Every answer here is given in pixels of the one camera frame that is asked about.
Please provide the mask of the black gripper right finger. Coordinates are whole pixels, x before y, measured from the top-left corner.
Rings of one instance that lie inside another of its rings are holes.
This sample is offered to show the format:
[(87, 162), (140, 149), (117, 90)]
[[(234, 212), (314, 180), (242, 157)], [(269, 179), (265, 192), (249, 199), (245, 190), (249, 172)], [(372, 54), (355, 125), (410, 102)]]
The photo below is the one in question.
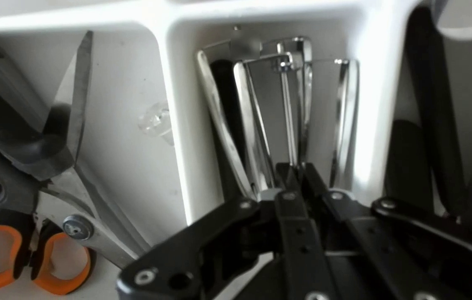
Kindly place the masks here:
[(337, 200), (310, 164), (300, 175), (324, 227), (324, 250), (357, 259), (387, 300), (472, 300), (470, 229), (392, 197), (370, 207)]

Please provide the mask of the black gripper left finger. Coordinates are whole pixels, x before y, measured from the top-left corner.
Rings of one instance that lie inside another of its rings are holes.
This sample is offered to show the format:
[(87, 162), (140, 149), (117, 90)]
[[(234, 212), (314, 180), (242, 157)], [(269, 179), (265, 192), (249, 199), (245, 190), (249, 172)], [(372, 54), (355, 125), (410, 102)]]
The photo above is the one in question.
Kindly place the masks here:
[(212, 300), (277, 244), (272, 202), (235, 200), (128, 264), (118, 300)]

